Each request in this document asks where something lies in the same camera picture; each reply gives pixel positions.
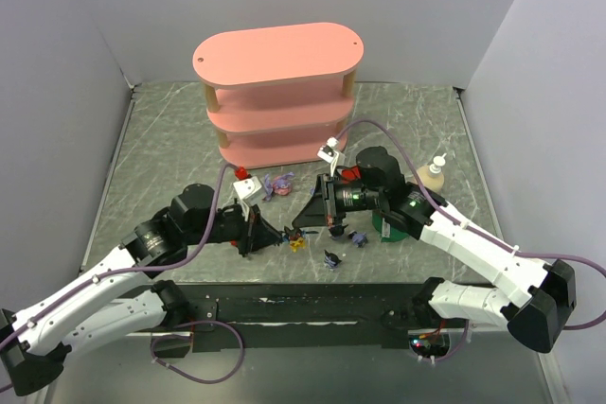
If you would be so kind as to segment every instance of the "gray marble surface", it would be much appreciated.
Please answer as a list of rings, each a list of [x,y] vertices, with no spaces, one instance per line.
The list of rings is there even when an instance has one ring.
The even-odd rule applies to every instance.
[[[442,195],[461,213],[494,232],[487,196],[452,88],[359,83],[355,95],[352,117],[383,123],[418,166],[446,153]],[[87,267],[101,260],[139,222],[168,205],[186,185],[214,186],[223,161],[205,114],[200,83],[144,84],[135,89],[134,101]],[[361,149],[377,145],[398,157],[403,173],[410,176],[395,147],[382,132],[367,124],[351,132],[346,164],[354,164]],[[261,206],[263,217],[277,229],[290,225],[310,197],[316,174],[326,170],[319,162],[256,170],[261,179],[265,173],[295,173],[293,193],[265,202]],[[222,203],[233,200],[233,181],[233,174],[225,179]],[[326,229],[319,228],[320,235],[310,237],[303,251],[292,253],[285,244],[243,259],[229,244],[208,245],[190,264],[161,277],[177,282],[420,283],[430,276],[456,282],[484,281],[449,255],[412,238],[381,243],[369,213],[349,214],[346,221],[357,231],[367,232],[369,243],[364,248],[355,248],[348,241],[333,241]],[[325,268],[325,249],[342,257],[337,270]]]

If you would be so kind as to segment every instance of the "soap dispenser bottle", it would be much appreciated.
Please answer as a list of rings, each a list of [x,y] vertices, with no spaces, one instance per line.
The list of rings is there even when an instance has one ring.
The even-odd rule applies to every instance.
[[[442,156],[435,156],[431,165],[425,165],[417,169],[417,174],[423,185],[435,193],[439,193],[444,186],[444,173],[442,168],[446,165],[446,160]],[[417,183],[417,179],[413,178],[413,183]]]

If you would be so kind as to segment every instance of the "shelf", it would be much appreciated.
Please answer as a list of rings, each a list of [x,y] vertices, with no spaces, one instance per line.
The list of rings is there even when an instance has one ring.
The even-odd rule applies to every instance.
[[[205,84],[229,89],[343,76],[363,55],[350,28],[312,23],[213,35],[194,52],[193,67]]]
[[[293,132],[266,132],[250,136],[228,136],[229,147],[219,147],[223,158],[236,166],[247,168],[270,167],[319,161],[317,152],[336,127],[320,127]],[[345,148],[347,135],[339,141],[339,150]]]
[[[353,97],[341,95],[341,80],[315,79],[291,84],[218,90],[220,109],[208,118],[231,134],[277,132],[335,124],[353,109]]]

